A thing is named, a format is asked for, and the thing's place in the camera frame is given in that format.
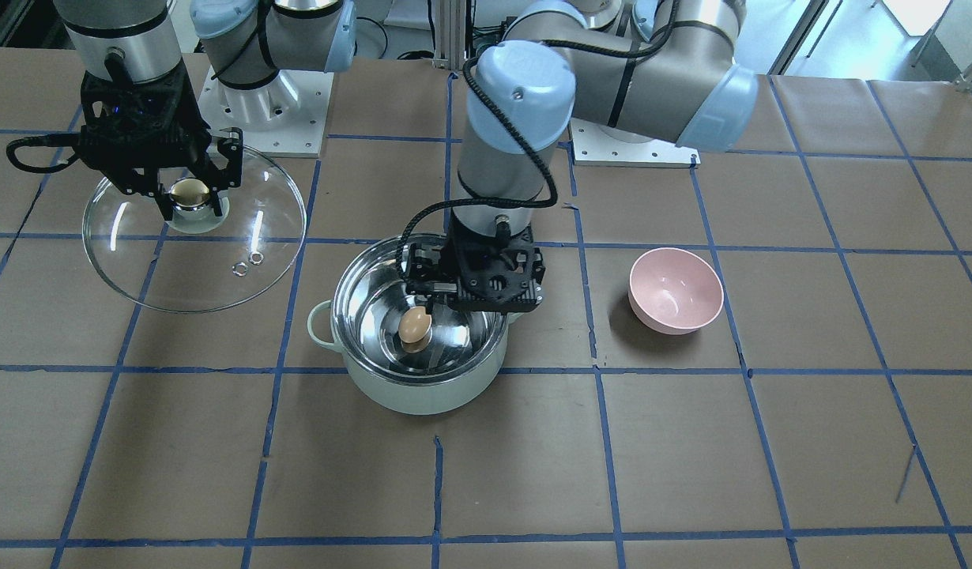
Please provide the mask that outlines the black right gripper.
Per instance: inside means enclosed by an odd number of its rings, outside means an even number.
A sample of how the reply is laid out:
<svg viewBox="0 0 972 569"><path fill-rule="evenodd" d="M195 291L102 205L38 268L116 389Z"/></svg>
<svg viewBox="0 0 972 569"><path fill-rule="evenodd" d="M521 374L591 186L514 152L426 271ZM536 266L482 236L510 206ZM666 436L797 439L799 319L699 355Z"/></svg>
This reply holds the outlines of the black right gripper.
<svg viewBox="0 0 972 569"><path fill-rule="evenodd" d="M239 187L243 131L218 139L198 110L186 70L141 84L122 85L86 72L82 79L84 126L73 144L86 166L99 170L125 194L152 194L165 222L175 203L158 184L165 168L186 168L209 188L213 216L226 215L222 192Z"/></svg>

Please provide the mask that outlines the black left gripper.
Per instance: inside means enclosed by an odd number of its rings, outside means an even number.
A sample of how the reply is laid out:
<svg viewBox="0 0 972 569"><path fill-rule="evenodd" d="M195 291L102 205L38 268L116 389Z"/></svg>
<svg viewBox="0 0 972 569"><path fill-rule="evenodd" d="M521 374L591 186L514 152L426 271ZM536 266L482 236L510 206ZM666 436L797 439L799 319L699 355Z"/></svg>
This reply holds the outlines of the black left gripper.
<svg viewBox="0 0 972 569"><path fill-rule="evenodd" d="M424 335L437 306L465 313L533 312L544 298L545 274L529 229L507 241L453 229L446 236L411 236L405 245L405 290L429 305L422 307Z"/></svg>

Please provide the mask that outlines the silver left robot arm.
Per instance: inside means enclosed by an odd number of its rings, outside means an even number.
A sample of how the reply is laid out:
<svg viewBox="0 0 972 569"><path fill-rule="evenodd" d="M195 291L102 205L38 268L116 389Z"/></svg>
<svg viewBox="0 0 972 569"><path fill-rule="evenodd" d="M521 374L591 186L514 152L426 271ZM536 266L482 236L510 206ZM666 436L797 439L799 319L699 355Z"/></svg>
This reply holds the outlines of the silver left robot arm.
<svg viewBox="0 0 972 569"><path fill-rule="evenodd" d="M635 36L588 28L566 1L537 1L465 62L458 189L421 210L395 252L428 316L526 313L544 276L530 222L557 205L552 151L572 119L723 152L748 126L754 73L735 61L744 1L638 1Z"/></svg>

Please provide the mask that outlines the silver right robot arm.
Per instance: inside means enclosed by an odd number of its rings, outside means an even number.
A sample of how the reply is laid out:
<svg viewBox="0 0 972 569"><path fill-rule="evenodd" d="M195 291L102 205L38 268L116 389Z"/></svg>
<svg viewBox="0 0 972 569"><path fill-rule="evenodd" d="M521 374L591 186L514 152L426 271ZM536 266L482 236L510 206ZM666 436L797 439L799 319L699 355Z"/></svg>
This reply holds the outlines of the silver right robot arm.
<svg viewBox="0 0 972 569"><path fill-rule="evenodd" d="M243 129L270 127L302 102L288 72L341 72L355 55L352 1L194 1L190 18L210 58L226 136L210 133L164 1L57 1L86 72L75 157L123 194L152 198L168 222L228 213L243 180Z"/></svg>

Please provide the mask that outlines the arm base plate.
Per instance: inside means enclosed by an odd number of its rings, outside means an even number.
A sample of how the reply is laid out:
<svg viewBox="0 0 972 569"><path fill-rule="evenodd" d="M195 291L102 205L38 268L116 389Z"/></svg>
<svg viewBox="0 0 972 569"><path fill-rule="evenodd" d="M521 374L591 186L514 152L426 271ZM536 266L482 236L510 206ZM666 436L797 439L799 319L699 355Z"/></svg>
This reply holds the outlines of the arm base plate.
<svg viewBox="0 0 972 569"><path fill-rule="evenodd" d="M695 149L582 119L570 120L569 132L574 161L584 166L677 169L702 163Z"/></svg>
<svg viewBox="0 0 972 569"><path fill-rule="evenodd" d="M268 85L251 90L207 79L198 108L213 133L239 127L244 143L269 157L319 158L335 78L281 70Z"/></svg>

